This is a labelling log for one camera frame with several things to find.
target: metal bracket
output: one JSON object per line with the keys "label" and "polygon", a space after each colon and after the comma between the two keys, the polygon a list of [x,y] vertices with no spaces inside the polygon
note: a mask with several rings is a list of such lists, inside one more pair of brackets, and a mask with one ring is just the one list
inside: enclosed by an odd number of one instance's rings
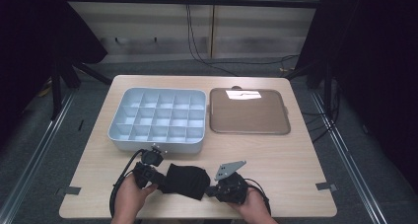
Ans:
{"label": "metal bracket", "polygon": [[221,166],[219,166],[218,172],[216,173],[215,181],[217,182],[219,180],[227,178],[245,164],[246,161],[222,164]]}
{"label": "metal bracket", "polygon": [[336,184],[329,184],[327,182],[316,184],[316,188],[318,190],[329,189],[331,192],[334,192],[334,191],[337,191],[338,190],[338,187],[337,187]]}
{"label": "metal bracket", "polygon": [[58,195],[58,196],[65,196],[65,194],[78,195],[80,193],[80,190],[81,190],[80,187],[62,187],[56,191],[55,195]]}

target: gray carpet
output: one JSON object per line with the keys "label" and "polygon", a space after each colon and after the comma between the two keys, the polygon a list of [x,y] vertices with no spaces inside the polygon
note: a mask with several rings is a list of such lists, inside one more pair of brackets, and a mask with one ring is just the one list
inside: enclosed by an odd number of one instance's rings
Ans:
{"label": "gray carpet", "polygon": [[[263,59],[264,62],[274,60],[277,59]],[[261,60],[249,59],[247,61],[260,62]],[[284,65],[280,63],[215,64],[216,67],[227,69],[238,76],[251,77],[280,77],[283,75],[280,68],[283,66],[288,69],[292,65],[294,65],[292,60],[286,61]],[[232,76],[228,72],[194,60],[104,64],[92,67],[109,78],[119,74]],[[76,90],[72,106],[42,161],[13,223],[109,223],[109,220],[66,220],[58,214],[63,197],[55,193],[60,187],[69,186],[109,88],[82,72],[78,73],[82,85]],[[296,78],[291,81],[291,84],[301,111],[304,113],[310,135],[312,139],[315,139],[325,131],[325,127],[318,115],[310,114],[317,113],[312,90],[306,87],[305,77]],[[17,183],[19,174],[25,169],[48,127],[51,112],[50,94],[43,98],[35,98],[23,113],[20,125],[8,141],[7,149],[2,151],[0,155],[1,205],[4,204],[7,195]],[[417,195],[385,157],[373,136],[364,133],[362,125],[361,120],[357,118],[342,96],[337,128],[379,202],[387,223],[415,223],[418,220]],[[338,186],[338,190],[333,193],[338,213],[332,218],[279,218],[278,221],[297,224],[373,223],[328,134],[321,137],[314,144],[314,148],[326,179]]]}

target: tray compartment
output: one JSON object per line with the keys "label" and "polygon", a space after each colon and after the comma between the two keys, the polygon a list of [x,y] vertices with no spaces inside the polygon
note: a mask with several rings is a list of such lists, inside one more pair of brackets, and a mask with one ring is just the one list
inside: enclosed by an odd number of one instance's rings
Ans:
{"label": "tray compartment", "polygon": [[206,98],[203,95],[194,94],[190,97],[191,110],[204,110],[206,107]]}
{"label": "tray compartment", "polygon": [[171,109],[174,103],[174,94],[170,92],[160,92],[157,101],[157,108]]}
{"label": "tray compartment", "polygon": [[139,108],[136,114],[134,124],[151,125],[154,118],[155,109],[153,108]]}
{"label": "tray compartment", "polygon": [[154,92],[145,92],[142,96],[140,108],[155,108],[157,105],[159,94]]}
{"label": "tray compartment", "polygon": [[150,134],[150,125],[133,125],[132,131],[129,135],[129,140],[132,141],[147,141]]}
{"label": "tray compartment", "polygon": [[174,97],[175,109],[188,109],[190,107],[190,95],[186,93],[177,93]]}
{"label": "tray compartment", "polygon": [[151,126],[148,141],[150,142],[166,142],[169,128],[167,126]]}
{"label": "tray compartment", "polygon": [[168,142],[183,143],[185,142],[185,127],[171,126],[169,128]]}
{"label": "tray compartment", "polygon": [[171,116],[172,110],[170,109],[156,109],[152,124],[168,126],[170,124]]}
{"label": "tray compartment", "polygon": [[110,127],[109,136],[115,140],[127,140],[132,130],[132,124],[115,123]]}
{"label": "tray compartment", "polygon": [[188,112],[189,127],[204,127],[205,126],[205,111],[204,110],[190,110]]}
{"label": "tray compartment", "polygon": [[203,130],[196,127],[188,127],[185,135],[186,142],[198,142],[203,137]]}
{"label": "tray compartment", "polygon": [[143,96],[143,92],[126,91],[124,101],[121,103],[121,106],[139,108]]}
{"label": "tray compartment", "polygon": [[172,112],[171,126],[187,126],[188,110],[176,110]]}
{"label": "tray compartment", "polygon": [[135,120],[135,116],[138,113],[138,108],[132,107],[121,107],[117,111],[115,117],[115,123],[129,123],[132,124]]}

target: black fabric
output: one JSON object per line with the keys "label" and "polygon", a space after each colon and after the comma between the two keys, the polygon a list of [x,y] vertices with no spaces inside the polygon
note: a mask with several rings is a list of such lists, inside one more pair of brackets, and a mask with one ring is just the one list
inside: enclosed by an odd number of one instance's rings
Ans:
{"label": "black fabric", "polygon": [[159,186],[163,193],[178,193],[187,197],[201,200],[205,189],[210,185],[210,178],[206,171],[192,166],[177,166],[171,164],[167,172],[165,183]]}
{"label": "black fabric", "polygon": [[333,69],[344,97],[418,194],[418,5],[363,0]]}
{"label": "black fabric", "polygon": [[39,44],[51,56],[98,63],[107,55],[78,13],[62,0],[35,0],[30,14]]}
{"label": "black fabric", "polygon": [[0,0],[0,144],[51,76],[57,58],[98,63],[107,54],[76,11],[59,0]]}

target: wrist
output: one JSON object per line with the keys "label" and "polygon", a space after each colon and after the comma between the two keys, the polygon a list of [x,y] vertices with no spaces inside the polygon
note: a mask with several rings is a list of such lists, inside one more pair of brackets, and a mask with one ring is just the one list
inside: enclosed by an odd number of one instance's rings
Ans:
{"label": "wrist", "polygon": [[264,216],[253,221],[248,221],[248,224],[277,224],[271,216]]}
{"label": "wrist", "polygon": [[133,224],[135,222],[136,217],[128,217],[128,216],[118,216],[114,215],[113,219],[111,219],[110,224]]}

